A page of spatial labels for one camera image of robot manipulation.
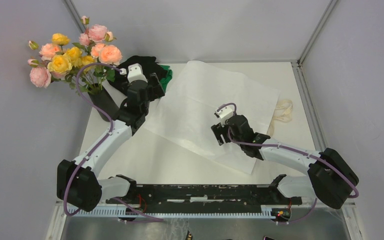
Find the white paper bouquet wrap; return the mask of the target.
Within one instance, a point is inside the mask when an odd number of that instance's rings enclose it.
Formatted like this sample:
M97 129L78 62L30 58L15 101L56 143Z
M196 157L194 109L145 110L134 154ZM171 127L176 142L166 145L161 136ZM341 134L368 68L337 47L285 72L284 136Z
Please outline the white paper bouquet wrap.
M220 122L215 111L223 104L236 108L256 132L265 134L279 96L279 90L243 73L193 60L171 81L144 127L208 160L250 174L255 158L236 144L218 143L211 130Z

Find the yellow rose stem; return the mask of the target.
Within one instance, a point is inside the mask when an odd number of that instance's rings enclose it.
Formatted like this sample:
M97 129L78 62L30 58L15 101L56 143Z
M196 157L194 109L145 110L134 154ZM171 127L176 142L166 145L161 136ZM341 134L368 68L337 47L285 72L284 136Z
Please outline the yellow rose stem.
M78 42L74 42L71 48L64 48L70 43L70 39L61 33L53 34L51 41L51 58L47 64L47 69L52 74L51 80L68 83L74 90L79 70L96 62L96 58L88 50L92 41L87 33L81 33Z

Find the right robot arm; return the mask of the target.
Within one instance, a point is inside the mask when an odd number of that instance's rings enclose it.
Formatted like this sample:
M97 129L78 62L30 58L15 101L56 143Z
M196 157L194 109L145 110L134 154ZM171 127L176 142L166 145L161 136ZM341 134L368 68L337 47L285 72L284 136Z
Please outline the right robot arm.
M253 131L244 115L215 115L219 123L211 127L219 145L233 143L251 158L281 164L301 176L280 174L270 184L269 199L282 204L288 198L320 200L340 209L347 199L357 198L359 178L342 156L332 148L311 151L282 143L269 135Z

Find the pink rose stem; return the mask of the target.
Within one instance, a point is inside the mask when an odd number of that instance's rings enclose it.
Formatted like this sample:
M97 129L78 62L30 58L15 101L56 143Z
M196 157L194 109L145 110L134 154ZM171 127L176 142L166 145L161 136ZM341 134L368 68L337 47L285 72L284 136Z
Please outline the pink rose stem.
M80 34L78 41L83 47L88 47L92 42L99 44L106 41L108 28L104 25L94 24L89 26L90 18L82 16L80 22L85 27L85 31Z

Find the cream printed ribbon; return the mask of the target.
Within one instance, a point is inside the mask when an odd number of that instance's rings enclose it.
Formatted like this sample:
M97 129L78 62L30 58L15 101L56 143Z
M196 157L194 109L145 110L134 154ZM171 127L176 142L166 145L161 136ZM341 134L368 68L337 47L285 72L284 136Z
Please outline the cream printed ribbon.
M292 120L293 102L290 99L282 99L276 103L275 110L270 121L267 135L273 136L275 131L275 121L289 123Z

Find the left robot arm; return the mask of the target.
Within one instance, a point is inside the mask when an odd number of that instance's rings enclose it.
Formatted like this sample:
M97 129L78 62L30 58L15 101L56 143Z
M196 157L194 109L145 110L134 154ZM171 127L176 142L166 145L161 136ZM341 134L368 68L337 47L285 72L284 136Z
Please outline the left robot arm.
M90 212L101 201L114 197L119 197L125 204L136 200L137 190L131 186L134 180L121 175L100 180L97 177L120 146L143 125L150 102L164 95L156 73L130 81L126 99L102 136L74 160L62 160L59 163L57 197L64 205L71 204L78 210Z

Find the peach rose stem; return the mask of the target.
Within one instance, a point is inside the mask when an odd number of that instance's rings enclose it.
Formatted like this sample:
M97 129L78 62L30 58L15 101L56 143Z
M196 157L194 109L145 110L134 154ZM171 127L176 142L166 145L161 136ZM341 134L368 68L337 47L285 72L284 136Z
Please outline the peach rose stem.
M108 31L105 34L104 41L107 43L96 43L90 50L90 55L99 63L94 67L94 75L98 78L105 78L113 82L116 78L116 70L110 66L116 67L120 64L123 56L119 48L113 44L108 44L115 39L113 33Z
M42 61L50 61L58 52L62 50L60 46L53 43L47 43L39 47L36 42L31 40L28 41L28 46L31 50L39 50L39 55L41 56Z

